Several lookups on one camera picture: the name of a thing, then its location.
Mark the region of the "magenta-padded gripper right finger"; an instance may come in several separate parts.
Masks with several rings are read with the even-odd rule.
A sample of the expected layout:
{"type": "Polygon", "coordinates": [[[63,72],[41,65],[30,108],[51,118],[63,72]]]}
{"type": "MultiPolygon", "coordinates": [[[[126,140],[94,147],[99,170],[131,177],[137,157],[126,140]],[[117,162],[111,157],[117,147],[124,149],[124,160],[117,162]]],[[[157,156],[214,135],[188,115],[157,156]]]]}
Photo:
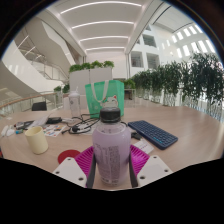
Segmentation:
{"type": "Polygon", "coordinates": [[[149,156],[141,149],[131,145],[129,173],[131,186],[138,188],[170,175],[173,171],[158,155],[149,156]]]}

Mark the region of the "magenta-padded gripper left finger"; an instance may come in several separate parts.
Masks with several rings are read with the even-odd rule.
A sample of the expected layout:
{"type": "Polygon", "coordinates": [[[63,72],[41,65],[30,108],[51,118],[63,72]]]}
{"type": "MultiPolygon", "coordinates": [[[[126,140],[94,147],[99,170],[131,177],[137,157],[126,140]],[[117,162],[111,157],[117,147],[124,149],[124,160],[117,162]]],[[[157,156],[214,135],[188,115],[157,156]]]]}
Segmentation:
{"type": "Polygon", "coordinates": [[[92,188],[95,170],[96,159],[93,147],[89,147],[77,156],[66,157],[53,173],[81,187],[92,188]]]}

